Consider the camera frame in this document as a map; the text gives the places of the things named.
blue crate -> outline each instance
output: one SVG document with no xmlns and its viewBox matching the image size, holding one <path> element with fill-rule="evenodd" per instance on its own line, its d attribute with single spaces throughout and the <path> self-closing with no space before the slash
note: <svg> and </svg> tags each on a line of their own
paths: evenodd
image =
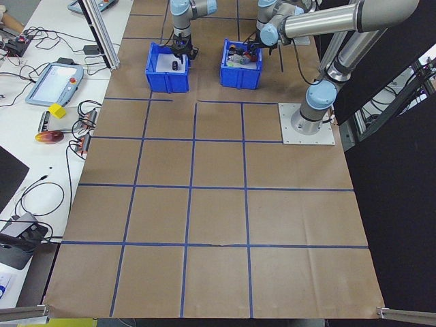
<svg viewBox="0 0 436 327">
<path fill-rule="evenodd" d="M 258 62 L 256 69 L 247 69 L 227 66 L 227 57 L 229 47 L 234 44 L 238 48 L 247 49 L 242 42 L 230 42 L 224 40 L 223 59 L 221 61 L 221 85 L 223 87 L 236 87 L 237 89 L 256 89 L 259 85 L 260 74 L 262 72 L 262 50 L 258 49 Z"/>
<path fill-rule="evenodd" d="M 150 45 L 145 76 L 153 92 L 184 93 L 189 91 L 189 59 L 185 56 L 186 65 L 183 73 L 156 72 L 157 59 L 160 54 L 170 54 L 168 47 L 161 47 L 154 42 Z"/>
</svg>

small objects in bin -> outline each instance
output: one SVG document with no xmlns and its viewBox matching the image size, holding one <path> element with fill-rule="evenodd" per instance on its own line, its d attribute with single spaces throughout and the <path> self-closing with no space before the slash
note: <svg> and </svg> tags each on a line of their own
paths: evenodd
<svg viewBox="0 0 436 327">
<path fill-rule="evenodd" d="M 227 57 L 228 66 L 232 67 L 233 63 L 246 65 L 248 63 L 255 63 L 257 60 L 258 58 L 254 53 L 245 51 L 243 48 L 238 48 L 234 44 L 230 45 Z"/>
</svg>

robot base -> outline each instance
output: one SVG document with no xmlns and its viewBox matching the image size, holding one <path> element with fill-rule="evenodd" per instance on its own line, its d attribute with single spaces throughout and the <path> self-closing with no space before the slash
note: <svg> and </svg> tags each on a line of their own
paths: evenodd
<svg viewBox="0 0 436 327">
<path fill-rule="evenodd" d="M 333 130 L 330 123 L 322 124 L 314 135 L 298 133 L 291 125 L 292 115 L 300 109 L 301 104 L 279 104 L 281 135 L 284 144 L 299 145 L 335 145 Z"/>
</svg>

power adapter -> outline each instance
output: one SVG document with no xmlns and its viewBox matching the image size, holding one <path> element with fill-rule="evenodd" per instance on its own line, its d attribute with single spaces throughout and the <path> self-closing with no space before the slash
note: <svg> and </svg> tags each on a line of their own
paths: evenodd
<svg viewBox="0 0 436 327">
<path fill-rule="evenodd" d="M 96 55 L 96 54 L 99 55 L 100 49 L 96 45 L 87 45 L 83 47 L 83 52 L 86 55 Z"/>
</svg>

robotic arm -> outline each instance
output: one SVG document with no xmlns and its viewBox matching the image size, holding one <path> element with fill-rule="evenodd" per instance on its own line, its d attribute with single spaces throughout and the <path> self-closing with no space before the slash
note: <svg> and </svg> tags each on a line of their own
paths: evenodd
<svg viewBox="0 0 436 327">
<path fill-rule="evenodd" d="M 286 45 L 295 37 L 320 35 L 340 31 L 357 31 L 317 82 L 307 90 L 300 110 L 292 119 L 292 127 L 299 133 L 318 132 L 326 111 L 334 103 L 337 93 L 351 78 L 351 73 L 388 27 L 409 18 L 419 0 L 359 0 L 329 10 L 309 12 L 283 18 L 280 14 L 264 25 L 260 37 L 265 44 Z"/>
<path fill-rule="evenodd" d="M 174 35 L 171 51 L 183 62 L 183 55 L 195 59 L 198 48 L 193 47 L 191 20 L 211 15 L 217 11 L 216 0 L 171 0 Z"/>
</svg>

